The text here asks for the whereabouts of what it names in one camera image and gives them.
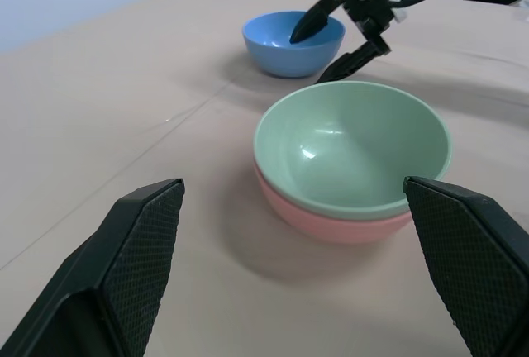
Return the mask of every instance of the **pink bowl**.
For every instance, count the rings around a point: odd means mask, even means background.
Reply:
[[[370,243],[392,235],[412,221],[410,211],[380,221],[347,221],[305,211],[272,189],[257,164],[254,166],[270,206],[289,225],[317,239],[340,244]]]

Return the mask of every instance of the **green bowl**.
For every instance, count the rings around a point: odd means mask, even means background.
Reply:
[[[257,126],[254,154],[264,178],[291,202],[369,221],[407,211],[404,178],[440,179],[451,143],[443,121],[413,95],[334,82],[275,103]]]

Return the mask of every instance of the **table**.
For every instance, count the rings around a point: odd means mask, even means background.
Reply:
[[[263,112],[315,78],[274,79],[244,22],[316,0],[144,0],[0,57],[0,342],[60,262],[135,188],[183,177],[149,355],[468,356],[407,226],[377,245],[311,240],[252,174]],[[345,13],[341,51],[362,40]],[[453,135],[447,180],[529,217],[529,12],[429,0],[353,79],[403,88]]]

